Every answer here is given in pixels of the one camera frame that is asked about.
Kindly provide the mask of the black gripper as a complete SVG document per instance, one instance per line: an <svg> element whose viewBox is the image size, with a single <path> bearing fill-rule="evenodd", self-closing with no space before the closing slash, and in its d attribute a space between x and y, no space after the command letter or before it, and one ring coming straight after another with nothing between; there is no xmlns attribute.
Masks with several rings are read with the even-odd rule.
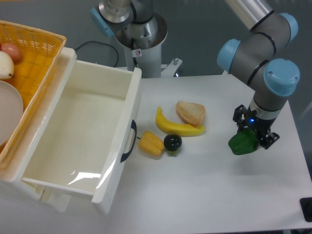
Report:
<svg viewBox="0 0 312 234"><path fill-rule="evenodd" d="M257 117L256 114L256 110L251 110L250 107L246 109L241 104L234 110L233 121L237 125L237 133L249 127L256 133L259 146L267 150L280 139L277 133L270 131L275 118L262 119Z"/></svg>

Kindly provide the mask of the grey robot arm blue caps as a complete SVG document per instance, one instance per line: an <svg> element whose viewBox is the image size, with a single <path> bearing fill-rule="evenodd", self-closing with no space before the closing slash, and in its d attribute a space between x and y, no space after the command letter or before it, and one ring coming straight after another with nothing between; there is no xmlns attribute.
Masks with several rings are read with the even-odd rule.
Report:
<svg viewBox="0 0 312 234"><path fill-rule="evenodd" d="M295 91L300 71L275 55L296 37L298 23L292 15L277 14L264 0L229 0L227 5L251 32L246 41L227 41L217 56L224 71L254 90L250 105L235 109L238 130L228 142L235 155L245 155L268 149L279 139L271 126Z"/></svg>

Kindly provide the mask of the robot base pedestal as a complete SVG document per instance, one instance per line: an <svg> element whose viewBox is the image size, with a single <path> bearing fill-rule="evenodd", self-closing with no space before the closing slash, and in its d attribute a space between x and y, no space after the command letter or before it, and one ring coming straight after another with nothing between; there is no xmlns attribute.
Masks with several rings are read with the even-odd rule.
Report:
<svg viewBox="0 0 312 234"><path fill-rule="evenodd" d="M139 68L143 78L161 76L161 46L167 23L151 0L101 0L90 11L98 30L123 47L127 69Z"/></svg>

